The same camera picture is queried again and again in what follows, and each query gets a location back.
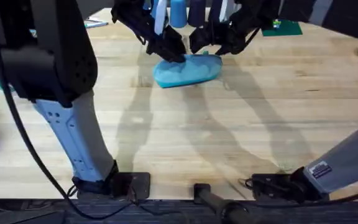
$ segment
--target blue towel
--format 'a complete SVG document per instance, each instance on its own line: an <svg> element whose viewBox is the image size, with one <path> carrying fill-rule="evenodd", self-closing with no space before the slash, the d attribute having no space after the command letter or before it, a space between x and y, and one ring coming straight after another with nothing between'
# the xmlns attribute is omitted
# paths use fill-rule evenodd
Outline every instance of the blue towel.
<svg viewBox="0 0 358 224"><path fill-rule="evenodd" d="M222 70L217 55L185 55L186 62L161 61L154 67L154 80L162 88L192 85L215 79Z"/></svg>

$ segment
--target wooden table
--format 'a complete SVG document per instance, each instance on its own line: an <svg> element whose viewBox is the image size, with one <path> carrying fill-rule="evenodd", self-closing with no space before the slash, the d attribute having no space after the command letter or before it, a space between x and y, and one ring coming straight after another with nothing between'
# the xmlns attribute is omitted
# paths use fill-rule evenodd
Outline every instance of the wooden table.
<svg viewBox="0 0 358 224"><path fill-rule="evenodd" d="M98 13L110 20L109 10ZM223 57L217 80L161 89L161 59L122 24L89 29L98 58L96 113L121 171L152 174L150 198L191 199L207 182L224 198L252 199L238 178L292 172L358 128L358 40L302 24L304 35L262 37ZM188 42L193 28L180 32ZM65 189L71 165L32 105L16 98L30 138ZM333 198L358 192L358 183ZM19 136L0 92L0 198L60 198Z"/></svg>

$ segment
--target label sticker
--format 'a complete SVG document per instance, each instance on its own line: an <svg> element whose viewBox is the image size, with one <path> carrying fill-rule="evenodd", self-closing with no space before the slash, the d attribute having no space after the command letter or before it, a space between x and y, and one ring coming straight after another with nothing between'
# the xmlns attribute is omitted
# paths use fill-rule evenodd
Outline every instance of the label sticker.
<svg viewBox="0 0 358 224"><path fill-rule="evenodd" d="M313 175L316 179L328 174L331 171L333 171L332 168L330 168L330 166L324 161L319 162L309 169L311 175Z"/></svg>

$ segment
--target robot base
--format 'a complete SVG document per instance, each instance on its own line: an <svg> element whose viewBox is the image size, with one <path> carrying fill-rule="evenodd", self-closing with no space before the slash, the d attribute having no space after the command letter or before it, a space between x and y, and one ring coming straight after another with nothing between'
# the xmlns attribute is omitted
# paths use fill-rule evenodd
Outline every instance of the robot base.
<svg viewBox="0 0 358 224"><path fill-rule="evenodd" d="M118 172L112 177L112 192L109 195L95 194L78 190L80 200L143 200L150 195L150 173L148 172Z"/></svg>
<svg viewBox="0 0 358 224"><path fill-rule="evenodd" d="M305 194L290 182L291 174L253 174L252 195L257 202L328 201L328 194Z"/></svg>

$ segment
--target cord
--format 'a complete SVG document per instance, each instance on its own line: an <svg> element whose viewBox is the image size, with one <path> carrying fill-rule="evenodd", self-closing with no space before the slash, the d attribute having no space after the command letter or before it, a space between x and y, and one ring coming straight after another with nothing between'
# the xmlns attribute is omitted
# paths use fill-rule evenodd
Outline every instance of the cord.
<svg viewBox="0 0 358 224"><path fill-rule="evenodd" d="M140 208L141 210L143 210L143 211L145 211L145 212L147 212L147 213L149 213L149 214L151 214L153 216L156 216L156 217L163 216L163 215L171 215L171 214L181 214L183 216L183 218L185 219L185 223L190 224L190 220L188 218L188 215L185 212L181 211L181 210L167 210L167 211L164 211L164 212L155 212L155 211L149 210L148 208L145 208L145 207L141 206L140 205L141 203L137 199L136 192L135 192L133 186L130 186L129 188L130 188L130 190L132 192L132 195L134 197L134 199L131 200L131 203L133 205L135 205L136 207Z"/></svg>
<svg viewBox="0 0 358 224"><path fill-rule="evenodd" d="M239 183L247 188L252 190L252 186L250 186L248 184L249 181L251 181L252 178L249 179L239 179ZM313 203L304 203L304 204L294 204L294 205L262 205L262 204L258 204L258 203L254 203L254 202L250 202L250 201L246 201L246 204L250 205L250 206L254 206L254 207L260 207L260 208L306 208L306 207L318 207L318 206L328 206L328 205L338 205L341 203L346 203L346 202L351 202L354 200L358 200L358 194L354 194L348 197L344 197L344 198L339 198L339 199L335 199L335 200L330 200L330 201L322 201L322 202L313 202Z"/></svg>
<svg viewBox="0 0 358 224"><path fill-rule="evenodd" d="M38 156L37 151L34 149L34 146L31 143L31 140L27 134L27 131L25 130L25 127L23 125L23 122L20 118L19 112L16 108L15 102L13 100L12 97L12 93L8 87L7 84L7 78L6 78L6 74L4 73L4 67L2 64L2 56L1 56L1 51L0 51L0 85L2 87L2 90L4 92L5 95L5 99L7 101L7 104L9 106L9 109L12 113L12 117L16 123L16 126L20 132L20 135L22 136L22 139L25 143L25 145L27 146L31 156L33 157L34 161L37 163L37 165L40 167L41 171L47 176L48 180L53 184L53 186L59 191L60 195L62 195L62 197L67 201L67 203L70 205L70 207L72 209L74 209L74 211L81 217L83 218L87 218L90 220L104 220L106 218L109 218L117 213L119 213L120 211L124 210L125 208L129 207L130 205L132 205L131 203L121 207L120 209L118 209L117 211L109 214L109 215L105 215L102 217L94 217L91 215L87 215L85 213L83 213L69 198L69 196L65 193L65 191L63 190L63 188L59 185L59 183L56 181L56 179L53 177L53 175L49 172L49 170L46 168L45 164L42 162L41 158Z"/></svg>

